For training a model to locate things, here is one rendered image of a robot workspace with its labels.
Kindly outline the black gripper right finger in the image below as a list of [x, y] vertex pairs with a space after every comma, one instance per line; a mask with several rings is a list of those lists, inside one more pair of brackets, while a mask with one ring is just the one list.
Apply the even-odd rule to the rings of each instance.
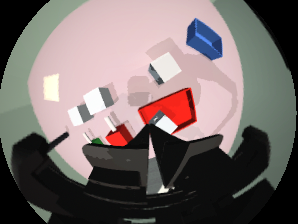
[[206, 136], [204, 139], [182, 140], [172, 136], [157, 125], [150, 124], [150, 139], [156, 156], [158, 171], [161, 173], [164, 189], [173, 188], [173, 181], [180, 176], [186, 161], [198, 153], [221, 147], [222, 135]]

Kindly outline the red tray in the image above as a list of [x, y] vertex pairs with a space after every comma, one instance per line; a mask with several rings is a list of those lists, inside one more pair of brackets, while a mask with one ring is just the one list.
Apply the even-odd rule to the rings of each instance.
[[166, 117], [176, 123], [177, 128], [173, 133], [180, 132], [181, 129], [197, 123], [196, 108], [194, 108], [192, 89], [190, 88], [182, 88], [181, 91], [173, 92], [172, 95], [162, 96], [161, 99], [138, 108], [138, 113], [146, 125], [160, 109]]

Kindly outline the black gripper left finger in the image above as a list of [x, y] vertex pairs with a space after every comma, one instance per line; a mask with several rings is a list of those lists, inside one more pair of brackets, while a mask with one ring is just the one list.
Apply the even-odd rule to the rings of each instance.
[[82, 147], [85, 159], [93, 167], [138, 171], [142, 186], [148, 190], [150, 125], [146, 124], [126, 145], [86, 144]]

